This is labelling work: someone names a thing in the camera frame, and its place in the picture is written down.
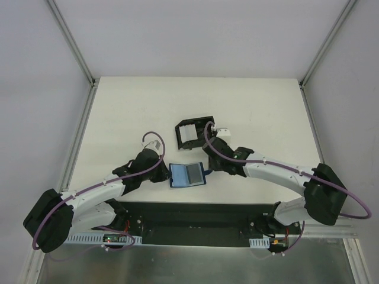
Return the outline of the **blue leather card holder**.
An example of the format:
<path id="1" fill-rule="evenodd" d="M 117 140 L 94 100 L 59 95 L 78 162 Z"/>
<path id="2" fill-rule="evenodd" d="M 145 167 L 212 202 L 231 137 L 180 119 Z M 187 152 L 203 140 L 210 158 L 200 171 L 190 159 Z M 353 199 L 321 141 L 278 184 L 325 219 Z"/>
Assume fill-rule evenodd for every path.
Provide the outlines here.
<path id="1" fill-rule="evenodd" d="M 210 175 L 213 171 L 212 170 L 205 170 L 203 163 L 199 162 L 201 164 L 201 168 L 203 171 L 203 183 L 201 184 L 194 184 L 190 185 L 188 181 L 187 171 L 186 171 L 186 165 L 189 164 L 169 164 L 169 171 L 171 172 L 171 178 L 169 179 L 169 184 L 171 188 L 190 188 L 194 186 L 201 186 L 205 185 L 207 183 L 206 177 Z"/>

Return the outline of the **black plastic card tray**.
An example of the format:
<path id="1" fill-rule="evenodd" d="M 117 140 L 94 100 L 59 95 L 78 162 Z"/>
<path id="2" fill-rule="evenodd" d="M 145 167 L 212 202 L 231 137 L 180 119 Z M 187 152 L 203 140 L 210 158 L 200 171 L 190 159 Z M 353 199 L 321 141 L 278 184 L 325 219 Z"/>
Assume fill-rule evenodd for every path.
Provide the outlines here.
<path id="1" fill-rule="evenodd" d="M 178 150 L 192 150 L 205 145 L 204 129 L 206 124 L 214 123 L 213 116 L 182 120 L 175 126 Z"/>

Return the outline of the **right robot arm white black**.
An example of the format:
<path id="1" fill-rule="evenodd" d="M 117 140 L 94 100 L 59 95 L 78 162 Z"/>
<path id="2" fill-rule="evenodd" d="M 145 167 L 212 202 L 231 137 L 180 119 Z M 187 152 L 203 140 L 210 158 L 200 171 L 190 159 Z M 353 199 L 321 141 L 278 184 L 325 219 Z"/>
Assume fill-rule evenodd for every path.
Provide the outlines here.
<path id="1" fill-rule="evenodd" d="M 323 225 L 335 225 L 347 194 L 318 179 L 341 188 L 344 184 L 332 168 L 320 163 L 317 167 L 301 167 L 270 160 L 246 147 L 233 150 L 227 143 L 212 137 L 203 145 L 211 169 L 244 178 L 262 179 L 285 187 L 299 194 L 292 201 L 278 201 L 266 218 L 266 226 L 272 233 L 280 233 L 297 221 L 313 219 Z"/>

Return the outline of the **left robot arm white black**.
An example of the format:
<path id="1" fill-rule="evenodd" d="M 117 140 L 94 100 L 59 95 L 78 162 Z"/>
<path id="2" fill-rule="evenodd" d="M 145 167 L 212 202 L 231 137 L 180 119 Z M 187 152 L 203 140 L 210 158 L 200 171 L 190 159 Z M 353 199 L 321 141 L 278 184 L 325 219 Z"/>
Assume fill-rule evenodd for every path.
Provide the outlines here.
<path id="1" fill-rule="evenodd" d="M 138 189 L 146 180 L 168 180 L 164 156 L 145 148 L 95 185 L 63 193 L 54 189 L 43 192 L 23 222 L 33 238 L 32 248 L 50 253 L 69 236 L 84 230 L 128 232 L 131 218 L 117 198 Z"/>

